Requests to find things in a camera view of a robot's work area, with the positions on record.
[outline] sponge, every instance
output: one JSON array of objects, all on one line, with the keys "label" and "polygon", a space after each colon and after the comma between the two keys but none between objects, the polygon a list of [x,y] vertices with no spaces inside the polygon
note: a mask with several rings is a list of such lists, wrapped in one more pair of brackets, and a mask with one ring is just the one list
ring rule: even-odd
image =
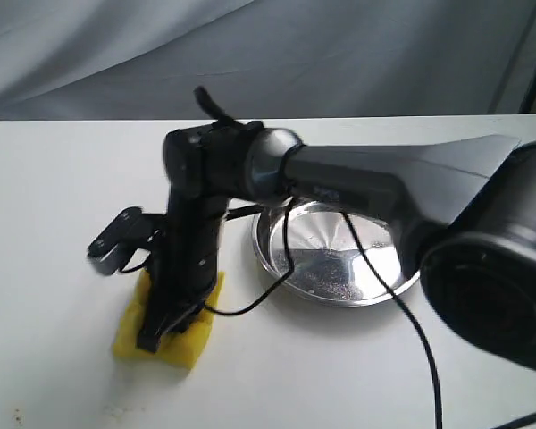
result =
[{"label": "sponge", "polygon": [[[216,286],[206,300],[206,304],[216,307],[223,282],[224,273],[219,273]],[[150,288],[151,280],[148,273],[143,270],[138,278],[133,299],[121,318],[113,343],[113,355],[116,358],[126,360],[158,359],[173,366],[192,369],[208,341],[208,336],[213,328],[214,315],[203,310],[195,317],[193,323],[184,333],[164,335],[159,350],[155,354],[137,349],[135,346],[137,333],[143,323]]]}]

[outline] white tabletop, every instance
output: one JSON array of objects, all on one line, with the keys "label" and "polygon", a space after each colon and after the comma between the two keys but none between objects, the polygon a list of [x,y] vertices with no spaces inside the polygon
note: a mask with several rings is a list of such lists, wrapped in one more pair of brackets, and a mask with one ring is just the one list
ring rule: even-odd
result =
[{"label": "white tabletop", "polygon": [[[319,145],[536,139],[536,116],[268,123]],[[126,206],[163,211],[163,136],[194,124],[0,122],[0,429],[433,427],[423,349],[392,302],[327,308],[280,290],[248,315],[217,317],[188,375],[113,360],[136,276],[98,277],[86,247]],[[270,281],[249,236],[249,220],[225,228],[222,308],[244,306]],[[536,410],[536,373],[458,339],[418,285],[405,300],[434,349],[447,429]]]}]

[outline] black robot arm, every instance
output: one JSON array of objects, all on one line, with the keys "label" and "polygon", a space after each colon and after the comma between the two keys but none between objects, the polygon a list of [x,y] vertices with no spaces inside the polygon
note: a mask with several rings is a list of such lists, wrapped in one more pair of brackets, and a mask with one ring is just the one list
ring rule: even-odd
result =
[{"label": "black robot arm", "polygon": [[167,213],[118,216],[89,248],[104,274],[122,269],[134,248],[151,251],[138,347],[156,351],[203,308],[231,198],[277,206],[299,197],[388,223],[404,275],[421,271],[451,329],[536,370],[536,145],[488,136],[309,147],[293,131],[234,121],[202,89],[197,98],[216,121],[167,135]]}]

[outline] metal bowl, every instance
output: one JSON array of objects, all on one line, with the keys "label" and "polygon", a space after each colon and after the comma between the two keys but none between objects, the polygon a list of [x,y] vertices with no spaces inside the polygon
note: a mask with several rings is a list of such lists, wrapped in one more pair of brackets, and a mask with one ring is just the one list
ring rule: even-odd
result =
[{"label": "metal bowl", "polygon": [[[266,209],[252,225],[256,256],[275,278],[288,271],[282,226],[284,208]],[[419,278],[406,279],[387,224],[351,215],[373,267],[396,294]],[[341,213],[313,201],[303,201],[289,217],[289,248],[296,270],[284,285],[299,296],[335,307],[361,307],[391,299],[359,254]]]}]

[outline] gray fabric backdrop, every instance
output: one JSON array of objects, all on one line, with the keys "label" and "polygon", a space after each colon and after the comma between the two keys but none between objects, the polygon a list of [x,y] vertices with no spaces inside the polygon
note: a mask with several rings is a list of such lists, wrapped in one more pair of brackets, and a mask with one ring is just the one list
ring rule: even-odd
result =
[{"label": "gray fabric backdrop", "polygon": [[0,119],[197,118],[201,84],[247,118],[485,114],[535,13],[536,0],[0,0]]}]

